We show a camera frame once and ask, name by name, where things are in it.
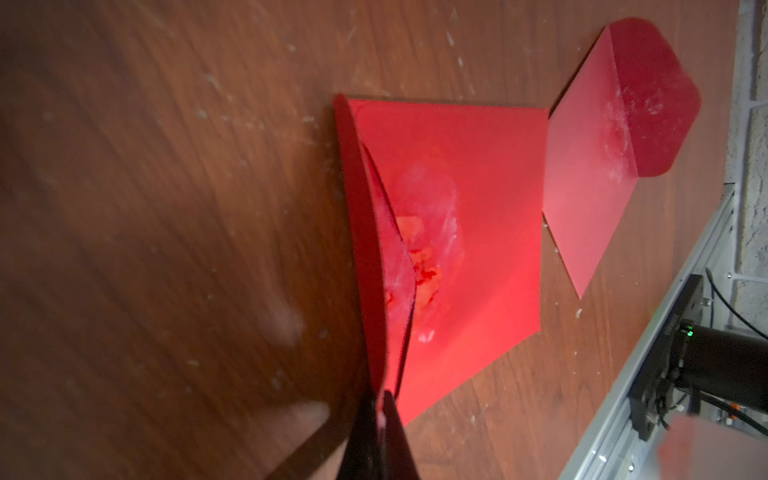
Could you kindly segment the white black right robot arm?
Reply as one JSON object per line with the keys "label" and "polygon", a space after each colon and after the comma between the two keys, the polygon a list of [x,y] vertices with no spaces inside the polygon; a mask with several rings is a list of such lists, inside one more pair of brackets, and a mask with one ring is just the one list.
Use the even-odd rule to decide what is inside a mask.
{"label": "white black right robot arm", "polygon": [[630,420],[646,441],[675,408],[673,393],[726,411],[762,434],[767,429],[736,406],[767,412],[767,341],[701,323],[704,277],[691,274],[672,304],[628,392]]}

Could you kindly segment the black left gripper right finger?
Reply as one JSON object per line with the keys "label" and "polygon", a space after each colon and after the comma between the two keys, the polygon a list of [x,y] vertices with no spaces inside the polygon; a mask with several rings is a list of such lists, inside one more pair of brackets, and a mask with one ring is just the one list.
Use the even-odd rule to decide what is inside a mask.
{"label": "black left gripper right finger", "polygon": [[380,413],[380,452],[382,479],[420,479],[394,396],[390,391],[384,392]]}

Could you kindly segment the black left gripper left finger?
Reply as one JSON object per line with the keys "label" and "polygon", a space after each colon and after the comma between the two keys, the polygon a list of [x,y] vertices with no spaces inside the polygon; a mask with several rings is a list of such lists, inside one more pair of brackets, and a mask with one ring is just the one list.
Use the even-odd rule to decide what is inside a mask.
{"label": "black left gripper left finger", "polygon": [[336,479],[374,480],[380,475],[377,400],[367,392],[361,399]]}

